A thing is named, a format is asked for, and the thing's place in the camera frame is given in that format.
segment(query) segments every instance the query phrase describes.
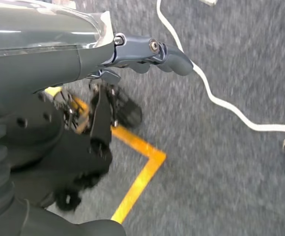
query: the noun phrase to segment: floor marking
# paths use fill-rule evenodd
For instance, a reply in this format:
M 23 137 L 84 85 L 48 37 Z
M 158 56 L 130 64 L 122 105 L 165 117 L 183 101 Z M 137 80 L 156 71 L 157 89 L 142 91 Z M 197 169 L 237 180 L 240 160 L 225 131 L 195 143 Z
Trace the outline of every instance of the floor marking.
M 112 128 L 112 134 L 149 158 L 149 161 L 133 181 L 132 186 L 112 217 L 112 220 L 121 224 L 151 179 L 164 162 L 166 154 L 121 126 Z

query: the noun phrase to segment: white cable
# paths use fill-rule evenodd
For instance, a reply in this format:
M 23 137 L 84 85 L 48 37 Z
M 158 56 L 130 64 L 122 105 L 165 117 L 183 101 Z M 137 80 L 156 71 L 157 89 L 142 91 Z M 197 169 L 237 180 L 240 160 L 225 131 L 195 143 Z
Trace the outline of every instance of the white cable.
M 170 31 L 170 34 L 174 38 L 175 42 L 176 43 L 177 47 L 183 51 L 183 48 L 182 47 L 181 42 L 179 41 L 179 36 L 176 34 L 175 29 L 165 18 L 161 11 L 160 10 L 160 7 L 161 5 L 161 0 L 157 0 L 157 14 L 159 17 L 159 19 L 164 24 L 168 31 Z M 205 88 L 208 94 L 208 97 L 214 104 L 216 104 L 220 107 L 223 107 L 228 110 L 230 110 L 235 115 L 238 116 L 240 119 L 241 119 L 244 124 L 247 125 L 248 127 L 255 130 L 255 131 L 259 131 L 259 132 L 285 132 L 285 124 L 255 124 L 250 120 L 249 120 L 247 117 L 246 117 L 244 114 L 243 114 L 241 111 L 240 111 L 237 107 L 234 106 L 229 102 L 224 101 L 217 97 L 215 97 L 213 94 L 212 94 L 210 85 L 208 83 L 207 78 L 206 75 L 202 71 L 200 67 L 196 65 L 194 62 L 191 62 L 193 64 L 193 70 L 198 74 L 205 85 Z

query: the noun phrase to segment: robotic finger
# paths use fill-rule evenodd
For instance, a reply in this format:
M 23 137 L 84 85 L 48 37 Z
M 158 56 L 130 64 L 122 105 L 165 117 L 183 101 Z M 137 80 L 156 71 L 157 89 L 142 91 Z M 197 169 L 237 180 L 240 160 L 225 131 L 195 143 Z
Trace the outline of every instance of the robotic finger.
M 146 73 L 153 64 L 164 72 L 173 71 L 181 76 L 192 71 L 192 63 L 183 52 L 152 37 L 117 33 L 114 42 L 114 58 L 105 66 L 130 67 L 137 73 Z

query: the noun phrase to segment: screw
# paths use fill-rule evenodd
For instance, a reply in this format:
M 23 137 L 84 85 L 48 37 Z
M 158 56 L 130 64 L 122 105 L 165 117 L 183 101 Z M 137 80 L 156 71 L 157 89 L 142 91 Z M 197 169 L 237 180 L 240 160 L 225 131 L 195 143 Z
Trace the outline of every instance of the screw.
M 115 45 L 122 45 L 124 43 L 124 40 L 121 36 L 116 36 L 114 38 L 114 44 Z
M 116 128 L 116 127 L 118 127 L 118 126 L 118 120 L 115 120 L 114 122 L 113 122 L 113 126 L 115 127 L 115 128 Z
M 155 39 L 149 41 L 149 48 L 152 53 L 157 54 L 159 52 L 159 44 Z

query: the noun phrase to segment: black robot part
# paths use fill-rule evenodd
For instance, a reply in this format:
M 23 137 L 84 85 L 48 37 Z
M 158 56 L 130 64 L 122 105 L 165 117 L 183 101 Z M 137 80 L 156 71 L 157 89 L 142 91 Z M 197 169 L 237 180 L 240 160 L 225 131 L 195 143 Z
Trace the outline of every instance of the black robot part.
M 179 75 L 191 72 L 192 64 L 182 52 L 151 37 L 111 38 L 109 20 L 109 14 L 87 15 L 44 2 L 0 0 L 0 118 L 17 110 L 32 93 L 106 67 L 145 73 L 153 64 Z M 19 123 L 26 126 L 23 120 Z M 5 134 L 6 125 L 0 123 L 0 138 Z M 7 150 L 0 144 L 0 236 L 125 235 L 116 222 L 71 224 L 15 197 Z

